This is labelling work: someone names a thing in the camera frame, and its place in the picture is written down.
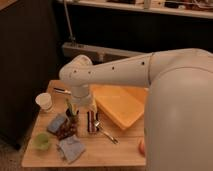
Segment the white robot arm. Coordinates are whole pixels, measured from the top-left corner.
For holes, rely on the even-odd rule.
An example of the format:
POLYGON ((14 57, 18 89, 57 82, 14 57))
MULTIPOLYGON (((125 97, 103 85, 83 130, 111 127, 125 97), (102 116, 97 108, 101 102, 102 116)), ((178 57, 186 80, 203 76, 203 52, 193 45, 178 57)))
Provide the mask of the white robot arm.
POLYGON ((91 84, 146 87, 146 171, 213 171, 213 53, 187 48, 94 65, 79 55, 59 78, 77 105, 91 84))

